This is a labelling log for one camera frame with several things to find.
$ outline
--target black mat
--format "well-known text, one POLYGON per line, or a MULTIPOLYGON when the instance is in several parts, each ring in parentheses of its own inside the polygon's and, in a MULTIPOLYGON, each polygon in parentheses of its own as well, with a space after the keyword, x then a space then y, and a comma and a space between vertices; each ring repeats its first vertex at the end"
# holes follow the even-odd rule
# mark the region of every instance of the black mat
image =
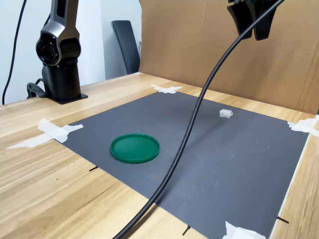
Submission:
MULTIPOLYGON (((196 99, 152 94, 73 123, 84 128, 64 145, 149 198, 173 161, 196 99), (126 164, 110 155, 113 139, 134 132, 159 141, 156 159, 126 164)), ((210 239, 226 235, 225 221, 268 237, 307 136, 286 121, 203 100, 157 204, 210 239), (219 117, 221 109, 233 117, 219 117)))

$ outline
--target office chair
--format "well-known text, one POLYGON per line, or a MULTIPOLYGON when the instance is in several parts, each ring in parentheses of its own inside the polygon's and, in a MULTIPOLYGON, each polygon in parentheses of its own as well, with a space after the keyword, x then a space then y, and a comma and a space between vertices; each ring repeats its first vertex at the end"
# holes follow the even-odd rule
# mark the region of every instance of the office chair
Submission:
POLYGON ((112 21, 112 27, 119 41, 124 64, 128 74, 136 73, 140 67, 139 51, 130 21, 112 21))

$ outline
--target green lid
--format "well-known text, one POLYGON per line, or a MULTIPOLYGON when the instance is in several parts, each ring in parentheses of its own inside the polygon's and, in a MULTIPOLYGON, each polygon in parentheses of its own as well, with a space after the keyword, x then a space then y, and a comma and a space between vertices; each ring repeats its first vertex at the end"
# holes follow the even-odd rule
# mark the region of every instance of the green lid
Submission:
POLYGON ((124 134, 113 140, 112 155, 125 163, 145 163, 156 158, 160 144, 153 137, 142 133, 124 134))

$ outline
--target small white object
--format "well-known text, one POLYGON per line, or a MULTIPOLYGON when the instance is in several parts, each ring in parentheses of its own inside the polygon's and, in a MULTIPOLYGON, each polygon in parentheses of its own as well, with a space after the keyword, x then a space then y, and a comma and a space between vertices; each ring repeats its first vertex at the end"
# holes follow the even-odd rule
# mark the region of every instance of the small white object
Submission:
POLYGON ((159 87, 156 85, 151 85, 151 86, 153 86, 155 90, 158 90, 159 92, 162 92, 164 94, 166 94, 166 93, 175 94, 177 92, 177 90, 183 88, 183 86, 178 86, 178 87, 171 86, 169 88, 163 88, 163 87, 159 87))
POLYGON ((52 124, 50 121, 47 121, 46 119, 42 119, 39 122, 38 129, 43 131, 44 133, 36 136, 34 138, 27 139, 24 142, 17 143, 15 145, 12 145, 8 148, 22 148, 22 147, 28 147, 33 148, 37 145, 43 144, 48 142, 51 139, 56 139, 60 143, 64 143, 67 140, 67 136, 70 132, 73 132, 77 129, 83 128, 83 125, 65 125, 63 127, 58 127, 54 124, 52 124))
POLYGON ((319 130, 314 129, 315 124, 318 122, 319 116, 317 115, 314 119, 300 120, 298 123, 287 122, 289 127, 293 131, 301 131, 310 133, 314 136, 319 137, 319 130))
POLYGON ((228 222, 226 222, 226 231, 227 235, 225 235, 222 239, 266 239, 265 236, 262 236, 257 232, 237 228, 228 222))
POLYGON ((232 113, 231 110, 225 110, 222 109, 221 111, 219 111, 219 116, 220 117, 225 117, 225 118, 230 118, 233 116, 234 113, 232 113))

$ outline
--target cardboard box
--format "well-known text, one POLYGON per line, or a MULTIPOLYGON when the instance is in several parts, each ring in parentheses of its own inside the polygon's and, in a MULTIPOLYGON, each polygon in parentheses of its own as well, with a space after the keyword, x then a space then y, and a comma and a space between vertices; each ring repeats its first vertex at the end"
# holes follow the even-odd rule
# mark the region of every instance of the cardboard box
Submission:
MULTIPOLYGON (((202 87, 238 37, 227 0, 140 0, 140 72, 202 87)), ((268 39, 243 40, 210 89, 315 114, 319 107, 319 1, 286 0, 268 39)))

